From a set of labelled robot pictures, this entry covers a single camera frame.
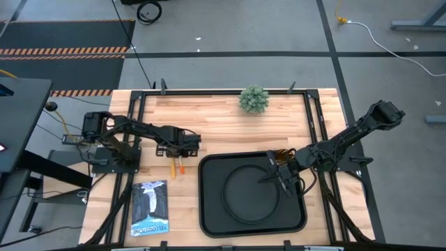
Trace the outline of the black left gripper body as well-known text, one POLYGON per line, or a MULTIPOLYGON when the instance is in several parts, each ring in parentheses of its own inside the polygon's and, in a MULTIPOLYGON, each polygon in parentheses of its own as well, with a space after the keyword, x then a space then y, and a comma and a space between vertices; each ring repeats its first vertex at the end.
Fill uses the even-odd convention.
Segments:
POLYGON ((156 153, 198 153, 201 135, 182 128, 160 128, 156 131, 156 153))

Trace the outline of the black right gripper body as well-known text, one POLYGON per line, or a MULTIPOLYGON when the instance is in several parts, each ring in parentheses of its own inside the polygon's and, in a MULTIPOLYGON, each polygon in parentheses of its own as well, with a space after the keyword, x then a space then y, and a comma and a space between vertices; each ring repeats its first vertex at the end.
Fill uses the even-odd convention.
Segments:
POLYGON ((294 184, 300 180, 298 178, 298 164, 297 161, 287 165, 278 165, 275 160, 276 151, 268 150, 266 151, 266 156, 269 161, 268 172, 267 174, 276 173, 279 176, 280 180, 288 180, 290 184, 294 184))

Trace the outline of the amber translucent cup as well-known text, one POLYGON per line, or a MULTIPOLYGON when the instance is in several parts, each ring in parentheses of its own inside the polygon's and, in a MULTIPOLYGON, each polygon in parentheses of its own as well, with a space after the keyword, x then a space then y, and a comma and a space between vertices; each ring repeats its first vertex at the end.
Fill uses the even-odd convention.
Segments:
POLYGON ((280 149, 275 153, 275 160, 278 165, 287 165, 295 160, 294 148, 292 149, 280 149))

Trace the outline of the black round plate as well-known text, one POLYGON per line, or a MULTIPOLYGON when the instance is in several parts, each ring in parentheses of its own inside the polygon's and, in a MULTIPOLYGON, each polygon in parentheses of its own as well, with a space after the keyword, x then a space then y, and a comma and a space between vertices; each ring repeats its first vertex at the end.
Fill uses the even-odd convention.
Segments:
POLYGON ((246 225, 269 220, 277 211, 281 199, 279 188, 262 178, 266 169, 253 164, 236 167, 225 178, 222 203, 231 217, 246 225))

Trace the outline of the black rectangular tray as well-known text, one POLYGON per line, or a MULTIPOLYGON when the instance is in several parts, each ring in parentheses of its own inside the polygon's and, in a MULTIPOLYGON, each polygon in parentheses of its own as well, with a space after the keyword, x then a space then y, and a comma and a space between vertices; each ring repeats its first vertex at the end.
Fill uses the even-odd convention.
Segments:
POLYGON ((245 153, 212 154, 199 163, 199 223, 205 235, 211 238, 229 238, 264 234, 293 233, 307 224, 305 201, 299 197, 297 185, 294 194, 287 197, 281 192, 276 213, 257 225, 246 225, 229 215, 222 203, 222 186, 226 176, 236 167, 246 164, 258 165, 268 172, 269 161, 265 151, 245 153))

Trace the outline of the Yellowstone waterfall booklet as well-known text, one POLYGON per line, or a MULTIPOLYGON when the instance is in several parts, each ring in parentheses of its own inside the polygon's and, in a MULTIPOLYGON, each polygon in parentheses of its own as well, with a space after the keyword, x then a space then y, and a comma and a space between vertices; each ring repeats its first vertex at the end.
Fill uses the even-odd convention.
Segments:
POLYGON ((132 186, 132 237, 169 232, 167 195, 166 180, 132 186))

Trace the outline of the small green artificial plant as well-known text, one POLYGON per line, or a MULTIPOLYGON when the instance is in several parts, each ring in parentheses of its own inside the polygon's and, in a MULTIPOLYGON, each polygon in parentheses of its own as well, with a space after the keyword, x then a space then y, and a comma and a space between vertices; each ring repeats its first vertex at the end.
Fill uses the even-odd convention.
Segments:
POLYGON ((264 113, 269 106, 269 93, 263 87, 250 85, 240 92, 239 107, 250 114, 264 113))

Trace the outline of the black power adapter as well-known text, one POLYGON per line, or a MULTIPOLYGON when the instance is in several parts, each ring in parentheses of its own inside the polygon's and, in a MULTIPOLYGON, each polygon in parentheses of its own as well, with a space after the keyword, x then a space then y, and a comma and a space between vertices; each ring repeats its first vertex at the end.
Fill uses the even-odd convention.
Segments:
POLYGON ((84 138, 81 135, 69 135, 64 134, 62 136, 62 144, 64 145, 78 145, 84 141, 84 138))

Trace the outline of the black hazard-striped floor mat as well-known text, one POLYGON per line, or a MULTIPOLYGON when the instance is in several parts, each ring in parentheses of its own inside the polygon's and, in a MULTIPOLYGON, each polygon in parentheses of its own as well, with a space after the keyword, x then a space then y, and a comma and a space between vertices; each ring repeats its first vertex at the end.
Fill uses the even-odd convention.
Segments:
POLYGON ((0 69, 18 78, 50 79, 52 96, 110 96, 118 88, 124 56, 7 56, 0 69))
POLYGON ((124 53, 134 27, 132 19, 0 22, 0 55, 124 53))

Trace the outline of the black desk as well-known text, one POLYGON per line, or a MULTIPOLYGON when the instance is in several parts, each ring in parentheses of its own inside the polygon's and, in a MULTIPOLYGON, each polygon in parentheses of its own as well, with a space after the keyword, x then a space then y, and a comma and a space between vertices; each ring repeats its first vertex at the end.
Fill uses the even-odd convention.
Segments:
POLYGON ((53 82, 49 79, 0 77, 0 85, 13 92, 0 96, 0 173, 15 168, 45 106, 53 82))

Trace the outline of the grey metal table leg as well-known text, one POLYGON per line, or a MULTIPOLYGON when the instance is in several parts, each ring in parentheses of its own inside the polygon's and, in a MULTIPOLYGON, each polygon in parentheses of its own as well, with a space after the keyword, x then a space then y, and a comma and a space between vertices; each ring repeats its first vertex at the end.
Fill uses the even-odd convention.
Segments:
POLYGON ((446 32, 446 22, 439 19, 446 14, 446 0, 443 0, 430 14, 422 20, 395 20, 391 21, 390 29, 393 31, 440 31, 446 32))

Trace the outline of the black metal table frame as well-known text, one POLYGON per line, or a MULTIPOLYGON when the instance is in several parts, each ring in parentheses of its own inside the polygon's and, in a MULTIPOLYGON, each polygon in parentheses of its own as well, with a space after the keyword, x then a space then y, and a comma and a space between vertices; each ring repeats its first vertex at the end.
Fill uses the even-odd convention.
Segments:
MULTIPOLYGON (((171 89, 165 95, 150 91, 145 101, 135 100, 135 110, 146 123, 169 124, 199 133, 199 157, 214 153, 238 153, 268 149, 295 148, 313 139, 332 137, 345 127, 344 114, 336 89, 314 89, 309 96, 297 89, 271 89, 269 106, 262 114, 246 114, 238 106, 237 89, 171 89)), ((151 250, 166 242, 168 248, 220 250, 243 247, 273 248, 286 241, 291 245, 327 245, 331 241, 351 240, 342 231, 339 217, 328 206, 321 187, 309 171, 302 178, 310 187, 305 195, 307 223, 293 233, 211 238, 199 225, 199 158, 184 161, 184 172, 171 172, 171 162, 155 155, 155 143, 141 141, 142 157, 134 181, 167 181, 169 226, 164 234, 133 237, 120 234, 123 214, 114 221, 111 239, 125 247, 151 250)))

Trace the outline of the black desk leg frame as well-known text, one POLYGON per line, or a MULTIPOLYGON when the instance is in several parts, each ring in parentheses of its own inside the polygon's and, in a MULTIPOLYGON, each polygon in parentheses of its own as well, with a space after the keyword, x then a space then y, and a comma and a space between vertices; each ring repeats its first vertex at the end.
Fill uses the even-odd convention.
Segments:
POLYGON ((11 172, 0 172, 0 242, 13 217, 31 172, 89 189, 92 178, 30 151, 23 151, 12 163, 11 172))

